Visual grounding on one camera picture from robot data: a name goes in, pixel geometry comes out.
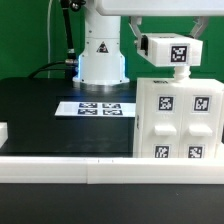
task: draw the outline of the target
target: white box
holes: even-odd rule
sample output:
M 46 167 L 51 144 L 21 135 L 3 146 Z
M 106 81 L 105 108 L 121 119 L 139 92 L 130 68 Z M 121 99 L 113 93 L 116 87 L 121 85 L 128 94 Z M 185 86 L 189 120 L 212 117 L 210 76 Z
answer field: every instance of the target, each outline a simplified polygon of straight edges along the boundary
M 173 79 L 138 79 L 134 157 L 178 157 L 183 100 Z
M 212 79 L 180 83 L 174 79 L 138 79 L 133 156 L 220 155 L 217 150 L 224 124 L 223 91 L 224 85 Z
M 199 66 L 203 42 L 174 33 L 145 34 L 148 38 L 148 54 L 138 53 L 157 67 Z

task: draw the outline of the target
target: black table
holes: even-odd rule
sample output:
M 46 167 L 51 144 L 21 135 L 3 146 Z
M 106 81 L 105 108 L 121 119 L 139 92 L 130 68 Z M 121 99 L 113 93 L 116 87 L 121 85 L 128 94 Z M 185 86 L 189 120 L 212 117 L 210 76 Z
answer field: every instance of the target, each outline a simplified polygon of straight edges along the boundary
M 0 81 L 0 121 L 9 135 L 0 155 L 131 157 L 134 118 L 54 114 L 60 101 L 135 103 L 135 87 L 102 93 L 60 79 Z
M 55 118 L 61 100 L 135 102 L 135 88 L 79 91 L 63 80 L 0 81 L 3 156 L 132 155 L 133 118 Z M 1 223 L 222 224 L 223 185 L 0 184 Z

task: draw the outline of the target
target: warning label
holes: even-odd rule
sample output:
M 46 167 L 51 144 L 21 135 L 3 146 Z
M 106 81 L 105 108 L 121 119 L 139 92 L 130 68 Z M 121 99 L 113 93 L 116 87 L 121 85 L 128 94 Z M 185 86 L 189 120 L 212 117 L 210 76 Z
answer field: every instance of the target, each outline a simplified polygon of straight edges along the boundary
M 109 53 L 109 51 L 107 50 L 106 44 L 104 42 L 102 42 L 102 44 L 100 45 L 100 47 L 98 48 L 98 50 L 96 52 Z

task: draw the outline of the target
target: printed marker sheet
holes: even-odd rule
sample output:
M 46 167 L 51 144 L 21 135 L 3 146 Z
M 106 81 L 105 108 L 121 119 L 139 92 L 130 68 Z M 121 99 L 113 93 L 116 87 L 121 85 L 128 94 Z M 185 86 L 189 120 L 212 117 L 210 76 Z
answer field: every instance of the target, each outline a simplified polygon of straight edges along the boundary
M 135 117 L 135 103 L 62 101 L 55 116 Z

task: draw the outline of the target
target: green background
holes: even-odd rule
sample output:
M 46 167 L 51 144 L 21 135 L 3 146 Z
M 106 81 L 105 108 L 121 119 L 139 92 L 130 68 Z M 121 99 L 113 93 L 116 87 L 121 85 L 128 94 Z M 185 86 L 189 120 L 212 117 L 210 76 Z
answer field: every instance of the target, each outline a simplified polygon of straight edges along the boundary
M 47 10 L 48 0 L 0 0 L 0 79 L 24 77 L 47 63 Z M 76 52 L 84 48 L 84 12 L 70 11 L 73 41 Z M 200 37 L 204 41 L 202 65 L 192 68 L 194 78 L 224 76 L 224 18 L 212 17 L 209 27 Z M 193 28 L 192 17 L 143 18 L 141 31 L 146 33 L 174 32 L 189 34 Z M 126 57 L 126 76 L 172 77 L 173 68 L 156 68 L 141 58 L 133 45 L 134 35 L 128 18 L 122 17 L 121 52 Z M 58 0 L 54 0 L 51 13 L 52 61 L 66 58 L 64 21 Z M 63 77 L 53 72 L 54 77 Z

